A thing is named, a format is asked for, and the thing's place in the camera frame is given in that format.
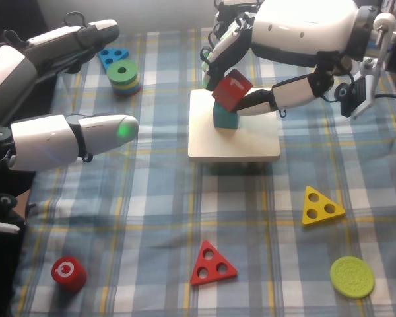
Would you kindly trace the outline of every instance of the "white wall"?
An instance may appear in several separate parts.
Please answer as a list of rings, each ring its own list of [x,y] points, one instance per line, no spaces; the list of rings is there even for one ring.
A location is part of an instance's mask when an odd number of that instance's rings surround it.
[[[66,13],[79,11],[87,22],[112,18],[121,33],[182,30],[213,26],[213,0],[38,0],[50,29]]]

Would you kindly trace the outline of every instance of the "blue triangle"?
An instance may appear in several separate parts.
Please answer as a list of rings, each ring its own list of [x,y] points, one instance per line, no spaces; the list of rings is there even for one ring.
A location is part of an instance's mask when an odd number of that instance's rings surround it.
[[[98,57],[100,58],[101,64],[104,69],[110,67],[115,61],[120,61],[129,56],[129,51],[125,48],[105,48],[104,50],[98,52]]]

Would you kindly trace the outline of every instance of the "teal cube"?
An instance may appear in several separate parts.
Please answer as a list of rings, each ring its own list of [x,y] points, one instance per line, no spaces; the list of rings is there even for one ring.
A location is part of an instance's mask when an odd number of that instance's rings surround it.
[[[236,130],[239,124],[239,116],[236,113],[227,112],[219,103],[214,103],[213,108],[214,127]]]

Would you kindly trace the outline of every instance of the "plaid tablecloth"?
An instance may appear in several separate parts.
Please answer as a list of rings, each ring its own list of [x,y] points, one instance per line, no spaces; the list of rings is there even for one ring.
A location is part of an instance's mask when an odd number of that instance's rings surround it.
[[[98,58],[60,76],[54,112],[130,114],[141,128],[138,140],[89,164],[35,178],[16,316],[396,316],[396,101],[378,100],[355,122],[322,100],[290,110],[278,118],[280,160],[260,174],[192,164],[189,93],[201,86],[206,43],[202,30],[121,37],[112,47],[129,49],[143,81],[128,99],[113,95]],[[238,69],[255,87],[308,71],[250,52]],[[378,92],[394,92],[390,78]],[[306,186],[346,218],[304,230]],[[203,240],[238,270],[236,280],[191,287]],[[75,296],[51,278],[68,255],[88,272]],[[369,297],[333,289],[329,270],[341,256],[370,265]]]

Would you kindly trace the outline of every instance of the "stacked rings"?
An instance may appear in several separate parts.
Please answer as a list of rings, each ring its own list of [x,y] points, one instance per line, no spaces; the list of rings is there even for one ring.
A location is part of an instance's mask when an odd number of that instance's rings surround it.
[[[107,70],[113,91],[123,96],[132,96],[142,88],[138,68],[132,61],[121,60],[112,63]]]

